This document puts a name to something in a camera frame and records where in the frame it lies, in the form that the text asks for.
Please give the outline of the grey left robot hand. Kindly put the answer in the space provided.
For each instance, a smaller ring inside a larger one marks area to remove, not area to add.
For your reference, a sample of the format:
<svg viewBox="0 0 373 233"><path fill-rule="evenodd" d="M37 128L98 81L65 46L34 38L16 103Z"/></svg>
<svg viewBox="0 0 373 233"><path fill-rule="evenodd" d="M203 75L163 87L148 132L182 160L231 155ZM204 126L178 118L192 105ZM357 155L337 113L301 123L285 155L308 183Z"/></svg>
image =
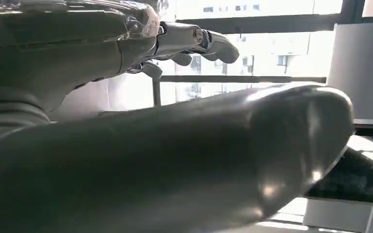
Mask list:
<svg viewBox="0 0 373 233"><path fill-rule="evenodd" d="M154 60L233 63L227 37L157 2L0 0L0 233L213 233L261 222L339 161L353 106L279 84L53 123L70 92Z"/></svg>

